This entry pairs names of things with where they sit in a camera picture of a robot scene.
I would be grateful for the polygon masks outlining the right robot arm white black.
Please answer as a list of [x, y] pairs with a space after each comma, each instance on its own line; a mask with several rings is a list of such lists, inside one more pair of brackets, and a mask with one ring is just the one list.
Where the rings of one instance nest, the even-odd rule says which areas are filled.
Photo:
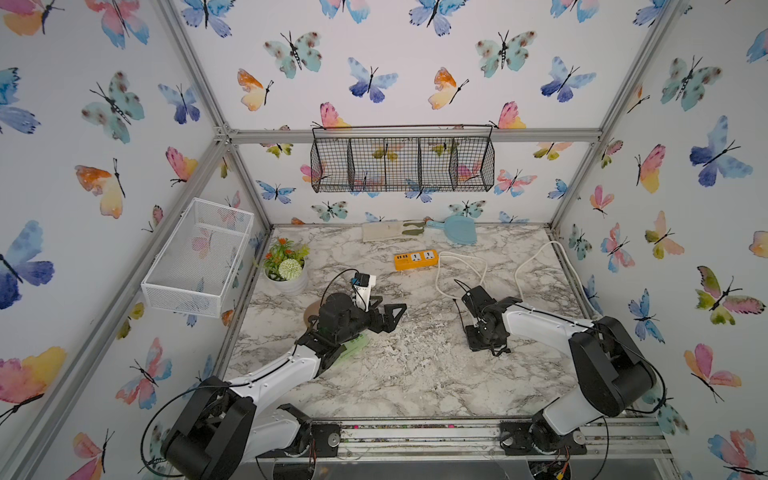
[[624, 413], [657, 385], [659, 376], [618, 320], [568, 319], [519, 298], [495, 300], [481, 286], [461, 297], [475, 323], [465, 331], [473, 351], [507, 352], [517, 336], [559, 351], [574, 366], [577, 386], [537, 412], [522, 434], [522, 448], [542, 454], [575, 445], [574, 434], [602, 417]]

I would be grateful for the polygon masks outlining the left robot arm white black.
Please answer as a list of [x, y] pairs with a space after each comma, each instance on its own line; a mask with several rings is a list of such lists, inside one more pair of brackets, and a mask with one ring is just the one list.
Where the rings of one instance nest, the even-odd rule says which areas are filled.
[[185, 479], [229, 479], [265, 453], [308, 453], [311, 421], [281, 398], [328, 370], [362, 333], [393, 332], [406, 310], [380, 297], [359, 307], [345, 293], [328, 296], [286, 354], [232, 381], [204, 379], [163, 440], [162, 459]]

